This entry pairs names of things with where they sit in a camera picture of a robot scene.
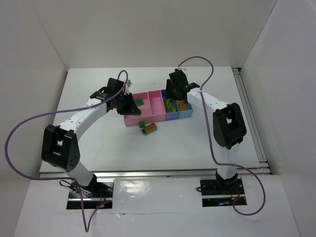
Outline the yellow round printed lego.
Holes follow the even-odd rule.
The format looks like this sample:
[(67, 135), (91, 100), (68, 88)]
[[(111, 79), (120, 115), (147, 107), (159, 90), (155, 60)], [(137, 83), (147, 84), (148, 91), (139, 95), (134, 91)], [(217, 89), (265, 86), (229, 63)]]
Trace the yellow round printed lego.
[(186, 105), (184, 101), (178, 101), (177, 102), (178, 107), (179, 107), (179, 111), (185, 111), (186, 110)]

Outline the small dark green lego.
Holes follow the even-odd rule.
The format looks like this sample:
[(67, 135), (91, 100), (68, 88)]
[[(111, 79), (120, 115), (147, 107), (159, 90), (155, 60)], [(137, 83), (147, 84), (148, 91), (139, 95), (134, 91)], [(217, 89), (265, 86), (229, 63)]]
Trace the small dark green lego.
[(139, 122), (139, 127), (140, 128), (144, 128), (146, 126), (144, 121)]

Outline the long green lego brick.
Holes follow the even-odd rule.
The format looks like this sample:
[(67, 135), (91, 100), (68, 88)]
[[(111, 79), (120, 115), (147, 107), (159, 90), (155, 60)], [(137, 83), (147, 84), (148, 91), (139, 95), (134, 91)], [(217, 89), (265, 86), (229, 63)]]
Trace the long green lego brick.
[(144, 105), (144, 100), (140, 99), (140, 100), (136, 100), (134, 101), (136, 106), (142, 106)]

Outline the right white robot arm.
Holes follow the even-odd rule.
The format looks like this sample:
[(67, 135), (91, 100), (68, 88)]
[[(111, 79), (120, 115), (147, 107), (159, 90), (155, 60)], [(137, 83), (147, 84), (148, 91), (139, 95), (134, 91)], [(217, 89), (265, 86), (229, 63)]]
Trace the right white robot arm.
[(218, 165), (215, 186), (221, 191), (231, 188), (237, 182), (237, 155), (247, 133), (239, 104), (223, 102), (204, 92), (198, 84), (188, 83), (186, 74), (179, 69), (169, 74), (166, 97), (204, 110), (210, 142), (215, 141), (221, 148), (220, 155), (213, 158)]

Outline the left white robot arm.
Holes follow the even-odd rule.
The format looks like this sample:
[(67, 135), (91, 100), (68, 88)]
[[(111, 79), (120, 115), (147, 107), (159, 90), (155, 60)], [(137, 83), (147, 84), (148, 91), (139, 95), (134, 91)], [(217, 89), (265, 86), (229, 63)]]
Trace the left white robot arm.
[(101, 117), (115, 109), (120, 115), (140, 115), (132, 93), (130, 80), (110, 78), (108, 84), (95, 91), (82, 110), (59, 125), (48, 125), (44, 130), (41, 159), (62, 170), (75, 181), (71, 187), (82, 188), (89, 196), (97, 196), (106, 187), (80, 161), (79, 140)]

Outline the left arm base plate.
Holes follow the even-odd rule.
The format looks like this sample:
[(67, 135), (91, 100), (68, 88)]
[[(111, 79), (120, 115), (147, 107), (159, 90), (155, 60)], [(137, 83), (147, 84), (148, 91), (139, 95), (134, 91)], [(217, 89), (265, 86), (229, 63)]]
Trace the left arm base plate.
[[(112, 209), (113, 207), (113, 192), (114, 192), (114, 182), (101, 182), (101, 188), (95, 191), (93, 194), (88, 192), (84, 188), (82, 191), (82, 200), (84, 209), (95, 209), (97, 206), (101, 205), (100, 209)], [(81, 198), (77, 185), (72, 183), (67, 183), (64, 185), (69, 188), (68, 200), (67, 200), (67, 210), (79, 210), (81, 209)]]

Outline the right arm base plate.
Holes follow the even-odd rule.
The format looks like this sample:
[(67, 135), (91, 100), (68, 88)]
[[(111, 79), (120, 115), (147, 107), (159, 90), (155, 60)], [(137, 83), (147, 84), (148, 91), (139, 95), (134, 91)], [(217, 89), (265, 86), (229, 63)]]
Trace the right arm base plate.
[(241, 179), (224, 190), (217, 186), (216, 180), (200, 180), (196, 191), (201, 193), (202, 207), (232, 206), (234, 201), (236, 206), (247, 205)]

